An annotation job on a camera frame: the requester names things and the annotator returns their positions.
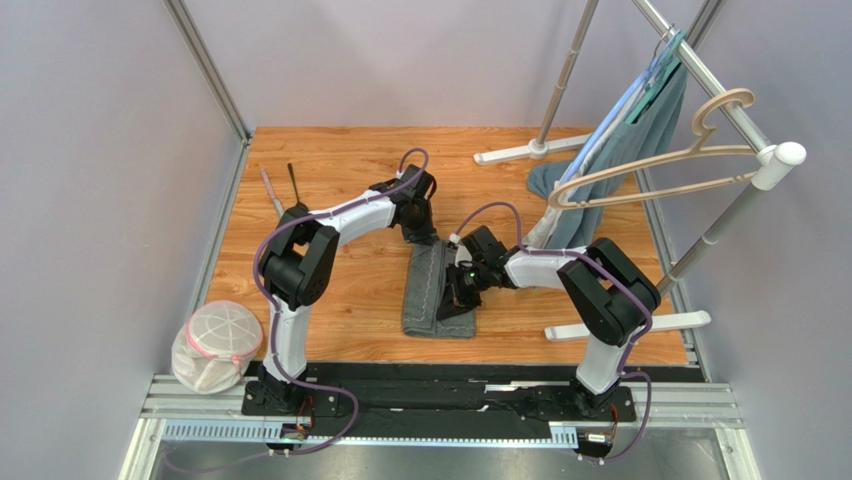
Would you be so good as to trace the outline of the grey stitched cloth napkin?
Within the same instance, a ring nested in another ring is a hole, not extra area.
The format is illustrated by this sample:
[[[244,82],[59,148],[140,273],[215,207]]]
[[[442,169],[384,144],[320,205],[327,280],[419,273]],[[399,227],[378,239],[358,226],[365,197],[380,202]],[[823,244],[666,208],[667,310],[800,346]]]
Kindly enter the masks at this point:
[[[469,311],[446,320],[437,318],[443,297],[446,266],[456,251],[444,241],[415,244],[409,259],[403,301],[402,332],[415,338],[472,339],[475,313]]]

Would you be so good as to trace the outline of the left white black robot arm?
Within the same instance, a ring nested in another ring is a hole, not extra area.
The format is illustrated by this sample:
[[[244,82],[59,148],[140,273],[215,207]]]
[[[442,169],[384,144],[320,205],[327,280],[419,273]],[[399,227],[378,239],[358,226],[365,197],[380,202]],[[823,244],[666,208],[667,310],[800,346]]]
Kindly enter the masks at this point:
[[[437,189],[425,169],[410,165],[394,179],[324,210],[299,203],[287,209],[261,249],[255,277],[270,303],[270,332],[263,368],[266,394],[290,408],[306,393],[307,332],[313,305],[325,293],[338,250],[373,231],[400,226],[411,244],[437,240],[430,197]]]

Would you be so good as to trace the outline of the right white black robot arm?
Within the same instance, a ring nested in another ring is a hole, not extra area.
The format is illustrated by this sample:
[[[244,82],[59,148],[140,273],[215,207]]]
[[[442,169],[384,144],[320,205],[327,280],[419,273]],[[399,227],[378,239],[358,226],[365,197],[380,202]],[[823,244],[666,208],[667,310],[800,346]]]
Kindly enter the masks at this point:
[[[436,316],[445,320],[482,303],[490,288],[564,290],[591,338],[572,386],[587,401],[611,394],[628,350],[647,331],[662,296],[608,238],[575,249],[507,248],[486,226],[460,240],[461,259],[446,268]]]

